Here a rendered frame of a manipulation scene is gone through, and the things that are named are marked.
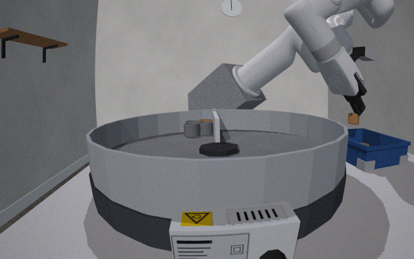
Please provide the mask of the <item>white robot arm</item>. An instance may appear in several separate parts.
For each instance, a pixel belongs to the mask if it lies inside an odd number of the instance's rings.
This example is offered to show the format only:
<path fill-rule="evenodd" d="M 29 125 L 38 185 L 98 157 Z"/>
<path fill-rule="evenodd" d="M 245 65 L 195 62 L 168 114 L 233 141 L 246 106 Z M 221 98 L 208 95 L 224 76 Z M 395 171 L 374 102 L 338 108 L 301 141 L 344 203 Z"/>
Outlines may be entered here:
<path fill-rule="evenodd" d="M 347 52 L 353 48 L 354 62 L 375 61 L 375 51 L 353 47 L 345 30 L 353 22 L 354 9 L 376 29 L 388 21 L 395 4 L 393 0 L 293 0 L 284 11 L 290 26 L 245 65 L 233 68 L 237 84 L 248 95 L 259 96 L 264 85 L 293 64 L 296 52 L 314 73 L 320 72 L 316 61 L 331 58 L 341 46 Z"/>

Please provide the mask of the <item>blue crate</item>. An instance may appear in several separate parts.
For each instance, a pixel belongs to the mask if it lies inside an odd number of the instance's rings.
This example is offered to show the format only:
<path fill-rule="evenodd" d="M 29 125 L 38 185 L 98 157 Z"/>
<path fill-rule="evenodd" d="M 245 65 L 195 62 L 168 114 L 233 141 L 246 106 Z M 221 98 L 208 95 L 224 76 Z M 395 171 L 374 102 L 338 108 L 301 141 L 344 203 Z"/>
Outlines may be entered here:
<path fill-rule="evenodd" d="M 365 128 L 348 129 L 348 133 L 346 162 L 361 171 L 408 163 L 407 152 L 411 142 Z"/>

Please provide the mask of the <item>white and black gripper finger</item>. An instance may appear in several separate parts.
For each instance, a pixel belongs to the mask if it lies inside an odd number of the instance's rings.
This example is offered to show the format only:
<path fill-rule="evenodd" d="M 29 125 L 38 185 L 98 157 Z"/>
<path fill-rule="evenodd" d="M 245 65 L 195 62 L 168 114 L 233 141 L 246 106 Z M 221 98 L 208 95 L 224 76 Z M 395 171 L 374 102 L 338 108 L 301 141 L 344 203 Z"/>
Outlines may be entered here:
<path fill-rule="evenodd" d="M 351 105 L 351 107 L 352 107 L 352 109 L 353 109 L 354 113 L 356 113 L 356 114 L 357 114 L 357 112 L 356 112 L 356 110 L 355 110 L 355 108 L 354 108 L 354 106 L 353 106 L 353 100 L 352 100 L 351 96 L 344 96 L 344 97 L 345 97 L 345 99 L 346 99 L 346 101 L 347 101 L 347 102 L 350 102 L 350 105 Z"/>
<path fill-rule="evenodd" d="M 363 86 L 363 84 L 358 79 L 358 77 L 356 76 L 355 73 L 354 73 L 354 77 L 355 77 L 355 79 L 357 81 L 357 84 L 358 84 L 358 93 L 355 96 L 351 96 L 351 98 L 353 100 L 353 106 L 354 106 L 357 114 L 361 115 L 363 113 L 363 111 L 365 110 L 365 105 L 364 105 L 364 102 L 363 102 L 361 96 L 364 96 L 366 94 L 367 90 L 365 89 L 365 87 Z"/>

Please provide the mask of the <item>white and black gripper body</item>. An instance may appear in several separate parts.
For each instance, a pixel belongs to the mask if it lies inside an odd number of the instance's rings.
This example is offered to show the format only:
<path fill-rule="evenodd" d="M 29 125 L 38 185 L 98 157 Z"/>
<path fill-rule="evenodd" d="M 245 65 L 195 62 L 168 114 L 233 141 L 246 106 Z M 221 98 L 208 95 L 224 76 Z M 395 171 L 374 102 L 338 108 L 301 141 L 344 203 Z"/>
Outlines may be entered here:
<path fill-rule="evenodd" d="M 360 81 L 364 82 L 364 79 L 351 56 L 342 46 L 337 54 L 325 61 L 316 61 L 316 64 L 333 94 L 344 96 L 357 95 L 358 84 L 354 73 Z M 361 83 L 364 85 L 363 82 Z"/>

